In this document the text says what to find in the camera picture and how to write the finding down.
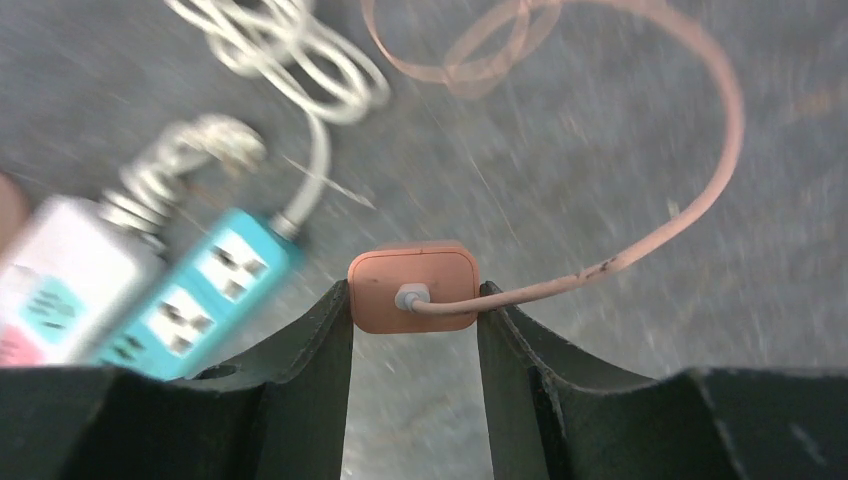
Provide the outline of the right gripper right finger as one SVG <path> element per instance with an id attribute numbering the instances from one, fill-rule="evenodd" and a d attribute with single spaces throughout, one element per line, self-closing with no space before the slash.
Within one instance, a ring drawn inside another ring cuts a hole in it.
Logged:
<path id="1" fill-rule="evenodd" d="M 652 379 L 515 306 L 477 321 L 498 479 L 843 479 L 843 369 L 692 367 Z"/>

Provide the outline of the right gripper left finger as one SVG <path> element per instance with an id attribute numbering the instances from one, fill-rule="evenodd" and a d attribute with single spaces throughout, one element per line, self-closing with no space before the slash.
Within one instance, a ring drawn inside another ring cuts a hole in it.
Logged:
<path id="1" fill-rule="evenodd" d="M 119 367 L 6 368 L 5 479 L 337 479 L 352 364 L 349 289 L 189 380 Z"/>

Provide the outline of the salmon pink charger plug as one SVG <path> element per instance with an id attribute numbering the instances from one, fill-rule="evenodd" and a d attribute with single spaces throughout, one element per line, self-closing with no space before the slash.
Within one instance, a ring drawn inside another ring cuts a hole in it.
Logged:
<path id="1" fill-rule="evenodd" d="M 387 245 L 356 257 L 349 266 L 351 315 L 370 334 L 452 332 L 468 328 L 475 313 L 413 313 L 412 300 L 453 303 L 479 296 L 479 267 L 457 241 Z"/>

